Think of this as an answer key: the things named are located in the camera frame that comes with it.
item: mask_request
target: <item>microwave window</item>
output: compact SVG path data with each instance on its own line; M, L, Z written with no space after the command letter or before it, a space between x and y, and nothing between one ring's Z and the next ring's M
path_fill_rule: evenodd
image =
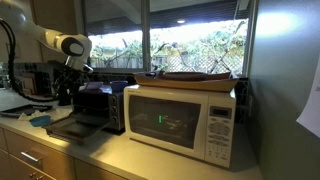
M135 133L193 149L200 104L130 96L129 118Z

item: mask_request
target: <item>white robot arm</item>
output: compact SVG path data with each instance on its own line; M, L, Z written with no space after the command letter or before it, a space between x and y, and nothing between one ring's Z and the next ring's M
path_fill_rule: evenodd
M27 19L23 9L12 0L0 0L0 18L6 21L15 32L20 32L38 40L55 51L68 55L66 65L83 72L92 72L86 65L91 51L91 41L86 36L67 35L46 29Z

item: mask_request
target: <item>wooden cabinet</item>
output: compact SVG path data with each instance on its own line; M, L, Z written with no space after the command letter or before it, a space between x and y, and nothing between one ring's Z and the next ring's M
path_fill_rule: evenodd
M13 177L17 180L54 180L47 174L33 168L32 166L20 161L16 157L10 155L11 167L14 173Z
M75 160L77 180L124 180L125 178L109 171L92 166L80 160Z
M0 128L0 149L3 149L4 151L8 151L6 139L4 137L4 132L2 128Z
M12 171L10 166L9 154L0 149L0 179L11 180Z
M56 179L76 179L72 157L10 131L4 134L10 155Z

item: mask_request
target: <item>kitchen appliance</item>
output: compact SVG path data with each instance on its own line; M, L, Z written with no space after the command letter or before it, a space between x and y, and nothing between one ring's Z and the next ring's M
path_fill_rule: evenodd
M236 97L230 93L133 85L124 89L133 140L230 166Z
M44 127L47 134L83 144L100 130L114 134L124 131L123 92L112 92L109 85L82 90L72 99L73 112Z

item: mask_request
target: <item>countertop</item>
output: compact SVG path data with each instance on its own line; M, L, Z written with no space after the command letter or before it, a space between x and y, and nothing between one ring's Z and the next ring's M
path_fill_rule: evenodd
M0 102L0 110L30 104L30 101L14 92L2 89ZM53 119L72 111L70 106L53 105L55 108L48 111ZM128 179L263 179L243 125L235 126L230 169L130 140L125 133L113 135L101 131L86 139L84 145L78 145L49 137L45 129L33 127L29 122L16 118L0 116L0 127Z

